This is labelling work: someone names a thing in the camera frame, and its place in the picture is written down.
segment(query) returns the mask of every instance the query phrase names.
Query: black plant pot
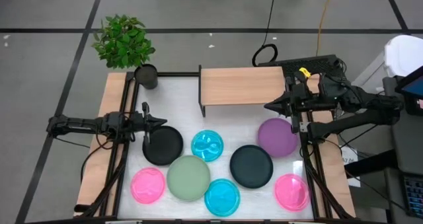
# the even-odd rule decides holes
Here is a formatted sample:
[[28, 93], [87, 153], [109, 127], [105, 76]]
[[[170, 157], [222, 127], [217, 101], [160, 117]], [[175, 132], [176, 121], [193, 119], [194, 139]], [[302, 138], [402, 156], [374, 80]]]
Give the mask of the black plant pot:
[[159, 84], [154, 65], [144, 64], [135, 70], [135, 80], [146, 89], [154, 89]]

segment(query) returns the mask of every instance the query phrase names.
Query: pink plate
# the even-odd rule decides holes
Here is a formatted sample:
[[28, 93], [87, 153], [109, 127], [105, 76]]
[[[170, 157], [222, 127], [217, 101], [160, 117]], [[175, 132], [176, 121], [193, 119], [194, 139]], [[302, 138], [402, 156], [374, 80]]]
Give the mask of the pink plate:
[[157, 168], [143, 168], [132, 178], [131, 193], [137, 202], [152, 204], [162, 196], [165, 185], [165, 177]]
[[296, 174], [279, 177], [274, 192], [278, 203], [289, 211], [301, 211], [309, 203], [309, 189]]

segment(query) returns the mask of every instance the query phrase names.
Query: wooden shelf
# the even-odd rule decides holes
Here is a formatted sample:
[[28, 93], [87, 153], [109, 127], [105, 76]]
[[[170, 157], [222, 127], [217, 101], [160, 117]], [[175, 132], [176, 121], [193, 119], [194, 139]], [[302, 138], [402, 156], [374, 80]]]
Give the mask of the wooden shelf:
[[285, 79], [281, 67], [246, 67], [201, 70], [203, 106], [265, 104], [282, 96]]

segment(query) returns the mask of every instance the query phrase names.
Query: purple plate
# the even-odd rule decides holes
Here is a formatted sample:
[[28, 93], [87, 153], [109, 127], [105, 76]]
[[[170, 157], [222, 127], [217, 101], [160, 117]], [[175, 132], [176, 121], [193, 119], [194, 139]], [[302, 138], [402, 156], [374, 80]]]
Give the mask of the purple plate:
[[292, 134], [289, 122], [272, 118], [258, 129], [258, 145], [271, 157], [285, 157], [295, 151], [297, 135]]

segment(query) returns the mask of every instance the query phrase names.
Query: black plate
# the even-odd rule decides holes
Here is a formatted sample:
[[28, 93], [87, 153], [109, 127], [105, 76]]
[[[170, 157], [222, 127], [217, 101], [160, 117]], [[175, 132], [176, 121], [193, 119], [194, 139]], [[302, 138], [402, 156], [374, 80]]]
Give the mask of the black plate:
[[179, 131], [159, 126], [150, 131], [150, 145], [143, 142], [145, 158], [153, 165], [170, 165], [182, 153], [184, 142]]
[[244, 145], [231, 157], [232, 177], [245, 188], [266, 185], [273, 175], [273, 162], [269, 154], [256, 145]]

